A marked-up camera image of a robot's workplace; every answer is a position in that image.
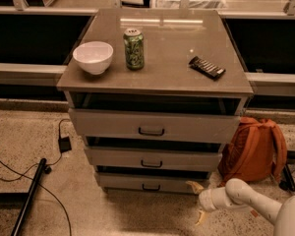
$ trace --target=terrazzo floor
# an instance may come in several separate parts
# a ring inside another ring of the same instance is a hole
[[[0,100],[0,159],[18,172],[25,172],[42,158],[53,163],[60,156],[58,125],[69,119],[66,103],[22,102]],[[271,117],[280,125],[289,149],[295,149],[295,113],[249,112],[260,117]],[[272,235],[273,227],[260,215],[253,216],[249,208],[218,210],[201,225],[198,197],[126,190],[104,193],[96,184],[93,168],[84,153],[82,139],[70,121],[61,124],[61,136],[69,136],[72,150],[63,153],[44,174],[41,185],[63,204],[64,209],[43,188],[38,188],[21,235],[188,235],[233,236]],[[32,177],[35,168],[27,176]],[[0,164],[0,177],[15,179],[19,175]],[[211,174],[209,187],[220,181],[217,172]],[[30,180],[13,182],[0,180],[0,192],[26,192]],[[251,183],[258,192],[284,202],[295,193],[285,192],[265,179]],[[18,216],[15,206],[0,206],[0,236],[10,235]]]

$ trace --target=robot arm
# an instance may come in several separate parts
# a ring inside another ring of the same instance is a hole
[[[231,179],[225,187],[202,191],[199,200],[204,211],[252,207],[274,225],[275,236],[295,236],[295,196],[281,204],[257,193],[244,181]]]

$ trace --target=drawer handle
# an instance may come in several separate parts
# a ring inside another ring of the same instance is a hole
[[[147,192],[158,192],[160,190],[160,185],[156,188],[147,188],[145,187],[145,184],[142,184],[142,189]]]
[[[141,160],[141,166],[146,168],[160,168],[162,165],[163,165],[162,161],[160,161],[159,164],[157,165],[152,165],[152,164],[145,164],[145,162]]]
[[[143,136],[155,136],[155,137],[161,137],[165,134],[165,129],[162,129],[159,132],[154,131],[144,131],[141,127],[139,128],[139,134]]]

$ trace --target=open drawer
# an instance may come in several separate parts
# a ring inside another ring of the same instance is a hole
[[[214,171],[220,161],[218,145],[199,147],[198,150],[165,150],[137,147],[87,147],[89,164],[133,167],[142,169],[175,169],[187,171]]]
[[[194,194],[190,185],[186,184],[187,181],[202,182],[209,177],[210,173],[197,172],[197,175],[190,174],[184,177],[175,177],[173,174],[170,176],[157,176],[157,175],[141,175],[141,174],[124,174],[124,173],[110,173],[109,169],[100,169],[95,173],[95,179],[98,186],[103,189],[128,189],[145,192],[171,192],[171,193],[184,193]]]
[[[239,116],[70,109],[79,135],[163,141],[229,143]]]

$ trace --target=orange backpack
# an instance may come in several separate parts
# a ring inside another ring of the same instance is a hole
[[[224,186],[231,178],[259,181],[272,175],[279,182],[286,164],[287,148],[284,136],[275,122],[241,117],[239,127],[222,152],[218,171]]]

